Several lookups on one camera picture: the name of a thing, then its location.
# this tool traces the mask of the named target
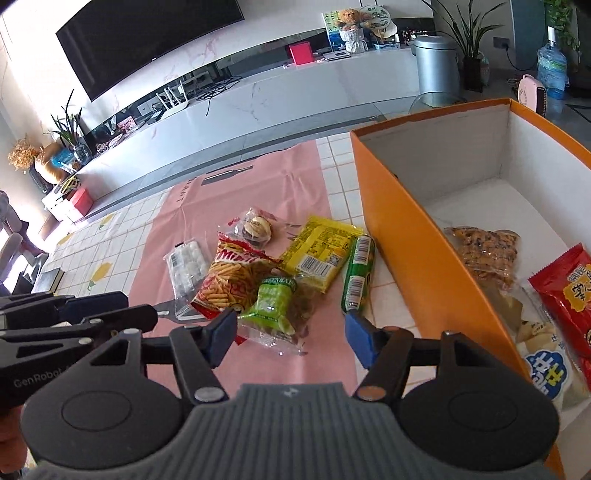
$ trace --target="water bottle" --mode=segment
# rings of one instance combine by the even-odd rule
[[[538,80],[546,87],[548,96],[564,98],[567,60],[556,45],[556,31],[548,27],[548,44],[538,50]]]

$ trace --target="trash can lid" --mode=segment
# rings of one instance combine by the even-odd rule
[[[414,46],[430,50],[455,50],[457,43],[450,37],[432,37],[419,35],[414,39]]]

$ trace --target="yellow snack package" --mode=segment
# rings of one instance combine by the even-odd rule
[[[353,240],[364,233],[362,228],[312,215],[281,256],[281,268],[290,275],[302,275],[326,293],[349,258]]]

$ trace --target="electrical outlet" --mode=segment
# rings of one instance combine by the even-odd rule
[[[511,46],[511,44],[509,43],[508,38],[492,37],[492,46],[495,48],[502,48],[503,50],[506,50]]]

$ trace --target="notebook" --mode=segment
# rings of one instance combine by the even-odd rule
[[[64,271],[61,268],[56,268],[49,272],[42,273],[37,277],[35,286],[31,293],[39,293],[42,291],[50,291],[55,293],[57,286],[60,284],[61,278],[64,276]]]

